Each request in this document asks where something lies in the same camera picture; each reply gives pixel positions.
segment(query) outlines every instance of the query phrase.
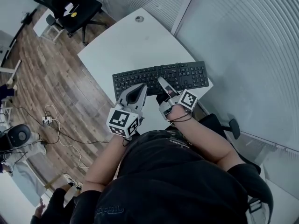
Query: power strip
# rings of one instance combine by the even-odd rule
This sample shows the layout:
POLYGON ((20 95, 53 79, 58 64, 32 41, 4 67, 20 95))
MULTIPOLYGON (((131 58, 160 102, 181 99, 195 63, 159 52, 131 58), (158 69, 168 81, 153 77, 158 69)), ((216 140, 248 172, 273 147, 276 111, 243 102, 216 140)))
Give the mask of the power strip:
POLYGON ((43 116, 43 124, 48 124, 50 125, 50 123, 53 122, 53 118, 51 116, 43 116))

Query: person wearing black shirt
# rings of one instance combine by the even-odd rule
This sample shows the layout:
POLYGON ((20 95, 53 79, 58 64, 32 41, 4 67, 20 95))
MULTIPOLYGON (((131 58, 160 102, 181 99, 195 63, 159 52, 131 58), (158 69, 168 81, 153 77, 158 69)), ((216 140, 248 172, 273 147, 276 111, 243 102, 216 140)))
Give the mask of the person wearing black shirt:
MULTIPOLYGON (((167 118, 184 114, 175 105, 167 118)), ((71 224, 242 224, 249 196, 273 202, 256 168, 226 139, 191 116, 174 124, 177 131, 151 131, 129 143, 114 136, 86 174, 71 224)))

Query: white power cable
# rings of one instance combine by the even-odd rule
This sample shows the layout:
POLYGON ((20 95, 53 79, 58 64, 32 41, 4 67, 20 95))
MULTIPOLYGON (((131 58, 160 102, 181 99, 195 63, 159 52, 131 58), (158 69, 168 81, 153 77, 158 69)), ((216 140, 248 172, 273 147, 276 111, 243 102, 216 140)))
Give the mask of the white power cable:
POLYGON ((57 110, 55 109, 54 105, 46 105, 46 106, 45 106, 45 114, 46 114, 46 108, 47 108, 47 107, 50 107, 50 106, 52 106, 52 107, 54 108, 55 112, 56 112, 56 118, 53 119, 53 120, 57 121, 58 124, 59 124, 59 126, 58 126, 58 141, 59 141, 60 144, 61 144, 62 146, 64 146, 64 147, 73 147, 73 148, 76 149, 76 151, 77 151, 77 152, 79 153, 79 155, 80 155, 79 162, 78 162, 78 166, 79 166, 80 168, 89 168, 89 167, 86 167, 86 166, 80 166, 80 162, 81 162, 82 155, 81 155, 81 153, 79 152, 79 150, 78 150, 75 146, 73 146, 73 145, 64 145, 64 144, 62 144, 62 142, 60 141, 60 137, 59 137, 59 134, 60 134, 60 121, 57 119, 57 118, 58 118, 58 112, 57 112, 57 110))

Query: person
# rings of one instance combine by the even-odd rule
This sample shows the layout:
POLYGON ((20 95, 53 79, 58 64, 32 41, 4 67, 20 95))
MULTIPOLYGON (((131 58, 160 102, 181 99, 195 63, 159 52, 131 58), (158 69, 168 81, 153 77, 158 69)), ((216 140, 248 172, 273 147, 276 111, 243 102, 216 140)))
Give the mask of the person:
POLYGON ((115 135, 86 174, 71 224, 241 224, 249 196, 271 210, 271 191, 257 169, 225 138, 184 115, 174 105, 167 116, 177 130, 150 131, 129 143, 115 135))
POLYGON ((77 182, 68 174, 64 174, 67 184, 56 189, 49 201, 46 211, 43 213, 45 205, 41 200, 30 224, 69 224, 74 208, 74 199, 81 193, 82 183, 77 182), (64 207, 64 196, 73 187, 76 186, 76 192, 69 203, 64 207))
POLYGON ((15 84, 13 88, 8 88, 7 84, 0 86, 0 101, 5 99, 7 96, 15 96, 17 92, 17 85, 15 84))
POLYGON ((39 134, 31 132, 30 138, 21 148, 4 152, 3 159, 5 163, 0 164, 0 173, 3 173, 3 171, 12 173, 16 163, 23 162, 35 154, 42 153, 46 155, 47 149, 39 140, 39 134))

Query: chair seat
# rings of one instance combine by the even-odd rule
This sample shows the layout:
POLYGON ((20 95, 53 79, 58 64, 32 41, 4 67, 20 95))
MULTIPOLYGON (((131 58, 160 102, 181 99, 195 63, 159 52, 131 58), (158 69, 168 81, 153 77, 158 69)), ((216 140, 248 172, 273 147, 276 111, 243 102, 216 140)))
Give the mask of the chair seat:
POLYGON ((100 11, 102 4, 96 0, 80 0, 79 6, 76 9, 77 15, 71 17, 71 14, 58 19, 61 25, 69 33, 74 33, 88 22, 100 11))

